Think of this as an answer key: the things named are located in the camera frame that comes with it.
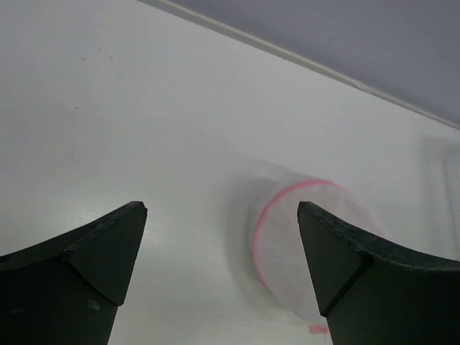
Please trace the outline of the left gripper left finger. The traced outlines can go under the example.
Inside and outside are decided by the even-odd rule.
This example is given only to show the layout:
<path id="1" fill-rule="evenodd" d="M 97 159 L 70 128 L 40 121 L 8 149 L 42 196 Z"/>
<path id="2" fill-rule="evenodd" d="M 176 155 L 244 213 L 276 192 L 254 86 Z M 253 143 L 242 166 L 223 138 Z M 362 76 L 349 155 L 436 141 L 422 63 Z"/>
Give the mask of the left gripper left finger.
<path id="1" fill-rule="evenodd" d="M 2 344 L 107 344 L 147 220 L 128 204 L 1 256 Z"/>

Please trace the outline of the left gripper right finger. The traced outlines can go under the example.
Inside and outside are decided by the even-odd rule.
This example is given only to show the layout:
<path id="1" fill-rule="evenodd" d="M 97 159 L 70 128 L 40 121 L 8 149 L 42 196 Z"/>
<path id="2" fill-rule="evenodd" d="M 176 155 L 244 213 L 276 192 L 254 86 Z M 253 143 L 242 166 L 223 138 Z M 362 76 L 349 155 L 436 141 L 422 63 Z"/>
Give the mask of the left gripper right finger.
<path id="1" fill-rule="evenodd" d="M 403 247 L 311 202 L 298 225 L 334 344 L 457 344 L 459 263 Z"/>

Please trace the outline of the white mesh laundry bag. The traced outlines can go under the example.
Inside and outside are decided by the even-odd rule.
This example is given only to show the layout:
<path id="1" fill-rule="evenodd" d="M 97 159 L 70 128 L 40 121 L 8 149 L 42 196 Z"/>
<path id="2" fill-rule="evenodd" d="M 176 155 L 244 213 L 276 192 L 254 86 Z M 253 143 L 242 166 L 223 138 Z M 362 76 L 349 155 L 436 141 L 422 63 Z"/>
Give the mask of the white mesh laundry bag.
<path id="1" fill-rule="evenodd" d="M 302 201 L 311 201 L 377 236 L 387 231 L 352 192 L 309 175 L 291 172 L 271 180 L 254 202 L 248 223 L 249 248 L 259 280 L 284 308 L 308 322 L 312 334 L 327 336 L 329 329 L 319 313 L 298 227 Z"/>

